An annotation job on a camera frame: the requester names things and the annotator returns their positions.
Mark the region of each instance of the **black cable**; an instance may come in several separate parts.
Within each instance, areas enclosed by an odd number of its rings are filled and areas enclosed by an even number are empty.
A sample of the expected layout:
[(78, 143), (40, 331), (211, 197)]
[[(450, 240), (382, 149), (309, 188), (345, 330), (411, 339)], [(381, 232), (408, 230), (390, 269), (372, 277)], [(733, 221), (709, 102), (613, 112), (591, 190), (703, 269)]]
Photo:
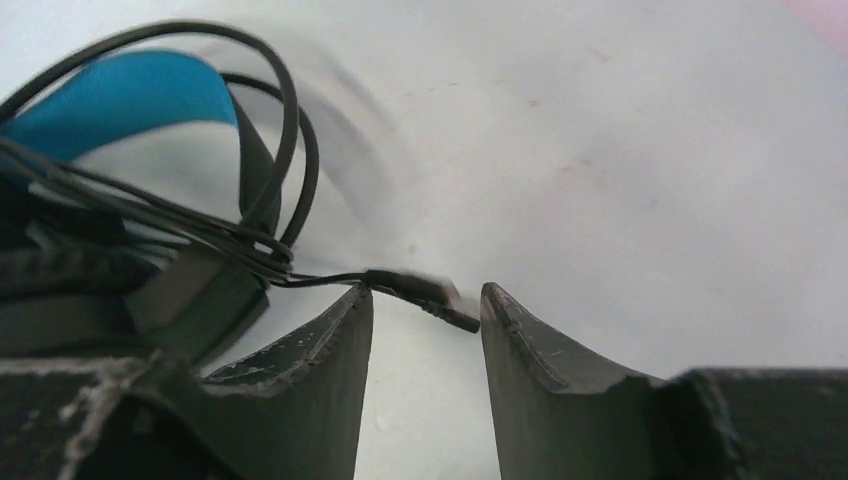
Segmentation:
[[(242, 43), (260, 53), (271, 65), (280, 87), (238, 73), (222, 73), (227, 84), (241, 85), (272, 96), (283, 104), (283, 128), (280, 145), (274, 157), (269, 178), (262, 187), (258, 199), (248, 208), (239, 224), (207, 215), (165, 200), (150, 192), (114, 178), (61, 164), (11, 140), (0, 137), (0, 173), (23, 177), (35, 182), (48, 191), (67, 200), (79, 203), (98, 212), (106, 212), (117, 218), (130, 220), (140, 225), (169, 233), (190, 242), (206, 245), (222, 255), (241, 264), (271, 285), (285, 288), (306, 288), (329, 284), (354, 284), (363, 282), (375, 291), (395, 296), (417, 305), (448, 323), (470, 332), (479, 329), (479, 321), (468, 317), (451, 305), (458, 297), (452, 285), (430, 281), (416, 275), (400, 274), (385, 270), (367, 270), (360, 273), (345, 273), (325, 277), (294, 274), (291, 246), (302, 231), (317, 190), (319, 176), (318, 139), (309, 117), (297, 104), (294, 82), (282, 60), (263, 41), (242, 31), (216, 24), (200, 22), (167, 22), (126, 31), (101, 40), (48, 68), (42, 74), (15, 92), (0, 105), (0, 124), (17, 115), (27, 103), (54, 82), (86, 63), (118, 48), (153, 37), (179, 34), (202, 33), (225, 37)], [(260, 213), (267, 211), (270, 202), (279, 192), (291, 166), (297, 146), (298, 129), (303, 136), (305, 171), (300, 197), (283, 235), (279, 240), (262, 232), (256, 226)], [(93, 182), (107, 189), (114, 189), (132, 198), (116, 196), (106, 191), (91, 188)], [(56, 205), (38, 198), (33, 208), (41, 209), (43, 219), (56, 222)], [(82, 235), (107, 245), (155, 246), (177, 250), (185, 244), (127, 232), (91, 232)], [(260, 245), (268, 249), (263, 252)]]
[(0, 123), (13, 118), (27, 103), (46, 88), (50, 87), (50, 85), (92, 60), (133, 43), (181, 33), (207, 34), (223, 37), (253, 49), (262, 55), (271, 65), (274, 76), (280, 84), (279, 95), (283, 104), (283, 128), (280, 134), (280, 144), (277, 147), (277, 154), (274, 156), (274, 167), (265, 185), (263, 185), (257, 200), (248, 209), (242, 220), (244, 225), (257, 226), (262, 219), (263, 212), (267, 211), (268, 206), (273, 201), (274, 196), (282, 185), (283, 179), (289, 171), (297, 147), (299, 122), (297, 93), (295, 92), (294, 81), (291, 75), (289, 75), (288, 69), (274, 49), (249, 33), (226, 25), (193, 21), (164, 22), (127, 30), (100, 40), (66, 57), (30, 80), (0, 105)]
[[(229, 84), (259, 90), (280, 102), (285, 101), (279, 89), (257, 78), (233, 72), (223, 72), (221, 73), (221, 78)], [(312, 202), (315, 199), (315, 192), (318, 189), (318, 174), (321, 170), (318, 159), (318, 138), (315, 135), (315, 129), (312, 128), (312, 122), (309, 121), (306, 112), (302, 108), (299, 108), (299, 112), (298, 118), (300, 121), (300, 130), (303, 134), (304, 163), (306, 164), (306, 168), (303, 173), (303, 187), (300, 190), (300, 197), (297, 199), (297, 204), (294, 207), (294, 213), (283, 232), (283, 236), (280, 237), (280, 242), (289, 248), (294, 245), (298, 235), (300, 235), (300, 231), (303, 230), (303, 225), (306, 223), (306, 218), (312, 209)]]

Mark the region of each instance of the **curved plastic piece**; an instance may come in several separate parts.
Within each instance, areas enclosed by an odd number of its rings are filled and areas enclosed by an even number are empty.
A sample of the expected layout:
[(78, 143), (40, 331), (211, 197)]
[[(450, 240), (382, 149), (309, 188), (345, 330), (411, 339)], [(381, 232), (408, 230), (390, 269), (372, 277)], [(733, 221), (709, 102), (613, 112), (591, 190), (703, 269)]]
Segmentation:
[(144, 50), (92, 62), (0, 126), (0, 135), (70, 162), (122, 138), (193, 121), (237, 125), (221, 76), (191, 55)]

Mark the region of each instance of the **white background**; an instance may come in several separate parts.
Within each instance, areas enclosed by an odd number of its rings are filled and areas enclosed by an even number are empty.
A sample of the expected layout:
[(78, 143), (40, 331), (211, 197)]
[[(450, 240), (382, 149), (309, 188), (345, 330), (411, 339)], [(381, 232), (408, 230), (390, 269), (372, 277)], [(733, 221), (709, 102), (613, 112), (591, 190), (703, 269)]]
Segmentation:
[[(304, 270), (409, 267), (473, 294), (496, 281), (660, 376), (848, 365), (848, 62), (780, 4), (0, 0), (0, 93), (169, 17), (234, 23), (282, 53), (291, 32), (319, 41), (379, 106), (348, 111), (370, 122), (351, 158), (324, 132), (335, 181), (322, 177)], [(216, 65), (253, 65), (191, 42)], [(339, 293), (274, 292), (221, 361)], [(376, 309), (357, 478), (498, 478), (479, 336)]]

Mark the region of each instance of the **cable connector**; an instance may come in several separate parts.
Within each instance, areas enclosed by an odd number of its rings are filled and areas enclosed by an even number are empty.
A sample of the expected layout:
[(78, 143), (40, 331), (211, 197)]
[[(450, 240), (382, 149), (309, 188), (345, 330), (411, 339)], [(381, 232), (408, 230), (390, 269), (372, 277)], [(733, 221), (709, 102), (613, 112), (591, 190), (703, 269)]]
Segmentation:
[(444, 307), (435, 302), (427, 302), (421, 309), (468, 333), (477, 333), (480, 331), (480, 320), (452, 308)]
[(425, 312), (470, 333), (480, 330), (480, 320), (464, 313), (462, 296), (450, 280), (388, 270), (367, 270), (363, 281), (378, 291), (418, 305)]

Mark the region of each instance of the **blue strap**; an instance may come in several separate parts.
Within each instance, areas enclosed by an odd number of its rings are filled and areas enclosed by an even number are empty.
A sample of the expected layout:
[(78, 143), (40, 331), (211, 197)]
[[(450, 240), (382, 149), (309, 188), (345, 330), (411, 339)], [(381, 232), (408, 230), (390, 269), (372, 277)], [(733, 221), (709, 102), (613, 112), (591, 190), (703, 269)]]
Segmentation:
[(221, 76), (190, 55), (145, 50), (92, 62), (0, 125), (0, 135), (70, 162), (131, 135), (192, 121), (237, 126)]

